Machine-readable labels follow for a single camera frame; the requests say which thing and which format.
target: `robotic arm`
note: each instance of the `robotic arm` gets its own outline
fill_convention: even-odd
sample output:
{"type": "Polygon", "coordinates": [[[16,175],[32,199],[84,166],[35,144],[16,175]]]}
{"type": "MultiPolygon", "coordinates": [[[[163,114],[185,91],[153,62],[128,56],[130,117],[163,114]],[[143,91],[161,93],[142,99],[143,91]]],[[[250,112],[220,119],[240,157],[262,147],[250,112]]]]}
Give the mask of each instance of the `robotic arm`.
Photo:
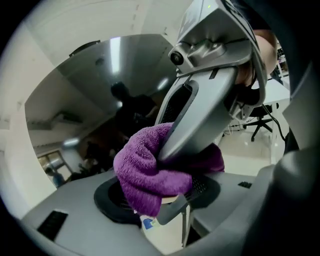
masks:
{"type": "Polygon", "coordinates": [[[232,119],[246,120],[262,105],[267,82],[254,33],[227,1],[193,1],[169,58],[177,67],[177,80],[155,122],[174,122],[158,155],[164,164],[201,152],[232,119]],[[237,66],[249,61],[259,89],[240,97],[234,86],[237,66]]]}

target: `purple towel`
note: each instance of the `purple towel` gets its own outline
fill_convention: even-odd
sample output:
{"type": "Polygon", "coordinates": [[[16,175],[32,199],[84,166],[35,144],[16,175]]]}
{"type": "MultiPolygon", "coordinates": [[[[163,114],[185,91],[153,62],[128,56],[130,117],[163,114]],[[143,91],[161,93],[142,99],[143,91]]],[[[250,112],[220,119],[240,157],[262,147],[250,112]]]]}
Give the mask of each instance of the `purple towel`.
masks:
{"type": "Polygon", "coordinates": [[[192,188],[190,173],[224,171],[221,151],[214,144],[175,164],[178,168],[158,169],[155,155],[172,124],[143,128],[130,138],[114,158],[114,171],[124,196],[140,214],[157,216],[163,197],[188,192],[192,188]]]}

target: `camera lens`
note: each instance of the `camera lens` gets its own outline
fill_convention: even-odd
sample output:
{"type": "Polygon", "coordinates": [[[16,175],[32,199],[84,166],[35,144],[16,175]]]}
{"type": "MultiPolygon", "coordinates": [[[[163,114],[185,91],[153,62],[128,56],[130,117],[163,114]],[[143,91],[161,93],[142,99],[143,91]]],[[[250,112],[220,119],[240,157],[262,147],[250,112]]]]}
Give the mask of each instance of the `camera lens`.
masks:
{"type": "Polygon", "coordinates": [[[180,52],[174,51],[171,53],[170,60],[173,62],[173,64],[179,66],[182,63],[184,63],[184,57],[182,57],[180,52]]]}

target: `person's hand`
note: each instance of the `person's hand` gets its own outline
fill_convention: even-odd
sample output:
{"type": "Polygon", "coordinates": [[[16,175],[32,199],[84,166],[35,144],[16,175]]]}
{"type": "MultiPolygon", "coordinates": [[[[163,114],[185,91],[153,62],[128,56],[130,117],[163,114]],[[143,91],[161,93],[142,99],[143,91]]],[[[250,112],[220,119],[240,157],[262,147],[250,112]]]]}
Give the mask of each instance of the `person's hand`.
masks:
{"type": "Polygon", "coordinates": [[[154,106],[151,111],[145,116],[146,118],[156,118],[159,112],[159,108],[154,106]]]}
{"type": "Polygon", "coordinates": [[[253,65],[251,61],[238,66],[238,74],[235,79],[236,85],[250,86],[253,79],[253,65]]]}

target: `office chair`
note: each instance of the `office chair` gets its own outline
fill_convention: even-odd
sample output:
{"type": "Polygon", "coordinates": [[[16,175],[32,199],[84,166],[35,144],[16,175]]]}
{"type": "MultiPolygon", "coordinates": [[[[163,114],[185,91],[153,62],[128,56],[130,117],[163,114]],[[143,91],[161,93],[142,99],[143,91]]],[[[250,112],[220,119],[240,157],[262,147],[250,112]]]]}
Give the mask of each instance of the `office chair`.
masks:
{"type": "MultiPolygon", "coordinates": [[[[270,113],[272,113],[272,107],[270,105],[266,105],[265,106],[270,113]]],[[[259,131],[259,129],[261,127],[266,128],[269,132],[272,133],[272,129],[267,125],[267,123],[271,122],[272,119],[263,119],[265,115],[267,115],[268,113],[264,110],[264,108],[262,106],[256,107],[250,114],[250,117],[253,118],[258,118],[258,121],[255,122],[251,122],[251,123],[247,123],[243,125],[244,129],[247,129],[247,126],[256,126],[256,129],[251,137],[251,141],[254,142],[255,141],[255,136],[257,134],[257,132],[259,131]]]]}

